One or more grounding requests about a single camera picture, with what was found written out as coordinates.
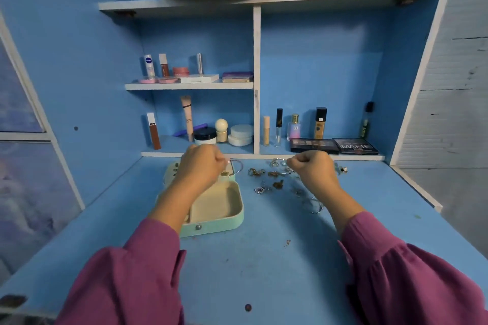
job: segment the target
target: mint green jewelry box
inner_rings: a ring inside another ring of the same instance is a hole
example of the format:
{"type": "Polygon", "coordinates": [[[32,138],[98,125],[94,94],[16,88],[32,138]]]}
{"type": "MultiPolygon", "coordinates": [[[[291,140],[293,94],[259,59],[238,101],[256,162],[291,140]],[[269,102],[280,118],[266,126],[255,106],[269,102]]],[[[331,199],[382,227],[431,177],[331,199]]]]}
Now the mint green jewelry box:
{"type": "MultiPolygon", "coordinates": [[[[168,166],[163,178],[165,187],[174,180],[178,166],[179,162],[168,166]]],[[[217,182],[198,197],[190,208],[181,228],[180,238],[232,230],[238,228],[243,221],[241,190],[230,162],[217,182]]]]}

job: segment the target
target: eyeshadow palette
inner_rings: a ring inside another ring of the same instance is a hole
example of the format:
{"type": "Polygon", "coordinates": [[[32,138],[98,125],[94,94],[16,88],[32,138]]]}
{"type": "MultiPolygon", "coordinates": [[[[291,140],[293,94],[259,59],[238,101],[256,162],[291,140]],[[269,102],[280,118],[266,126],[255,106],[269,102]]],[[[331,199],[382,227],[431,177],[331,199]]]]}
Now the eyeshadow palette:
{"type": "Polygon", "coordinates": [[[339,148],[332,139],[291,138],[290,151],[301,153],[306,150],[323,150],[328,154],[339,154],[339,148]]]}
{"type": "Polygon", "coordinates": [[[334,139],[341,154],[379,154],[378,150],[364,139],[334,139]]]}

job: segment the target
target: blue desk surface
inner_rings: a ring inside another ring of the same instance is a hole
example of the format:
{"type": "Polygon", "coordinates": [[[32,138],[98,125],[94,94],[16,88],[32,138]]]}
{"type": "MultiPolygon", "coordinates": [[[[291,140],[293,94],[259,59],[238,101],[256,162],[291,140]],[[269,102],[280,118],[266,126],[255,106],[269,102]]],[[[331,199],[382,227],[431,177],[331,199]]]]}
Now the blue desk surface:
{"type": "MultiPolygon", "coordinates": [[[[23,313],[56,316],[84,263],[121,246],[154,205],[169,158],[142,158],[23,266],[2,288],[25,294],[23,313]]],[[[245,160],[269,168],[269,161],[245,160]]],[[[394,234],[466,273],[488,294],[488,261],[383,162],[343,162],[343,188],[394,234]]],[[[182,239],[187,249],[180,293],[186,320],[201,324],[356,324],[345,295],[351,273],[328,213],[307,213],[283,190],[257,195],[261,179],[237,176],[243,224],[182,239]],[[246,312],[246,304],[252,310],[246,312]]]]}

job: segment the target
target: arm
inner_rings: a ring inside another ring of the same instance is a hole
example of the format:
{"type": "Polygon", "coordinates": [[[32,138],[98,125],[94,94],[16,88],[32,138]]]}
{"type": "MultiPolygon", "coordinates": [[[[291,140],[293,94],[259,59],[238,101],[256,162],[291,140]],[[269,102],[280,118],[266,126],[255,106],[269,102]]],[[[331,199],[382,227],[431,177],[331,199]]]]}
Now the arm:
{"type": "Polygon", "coordinates": [[[122,248],[104,248],[70,289],[56,324],[183,324],[178,283],[186,252],[179,232],[198,196],[227,160],[213,145],[191,146],[178,175],[122,248]]]}
{"type": "Polygon", "coordinates": [[[448,262],[406,244],[344,192],[321,151],[288,160],[330,212],[355,274],[358,314],[381,325],[486,325],[483,292],[448,262]]]}

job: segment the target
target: pink sleeve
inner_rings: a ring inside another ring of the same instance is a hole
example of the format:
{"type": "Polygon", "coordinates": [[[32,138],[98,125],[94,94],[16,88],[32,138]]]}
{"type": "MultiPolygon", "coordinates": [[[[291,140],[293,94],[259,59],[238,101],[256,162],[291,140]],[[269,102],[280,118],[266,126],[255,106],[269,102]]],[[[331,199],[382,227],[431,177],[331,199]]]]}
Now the pink sleeve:
{"type": "Polygon", "coordinates": [[[342,244],[355,273],[356,309],[370,324],[488,324],[483,292],[471,279],[406,244],[371,213],[349,222],[342,244]]]}
{"type": "Polygon", "coordinates": [[[56,324],[183,324],[178,283],[185,254],[176,231],[143,220],[123,248],[101,249],[88,261],[56,324]]]}

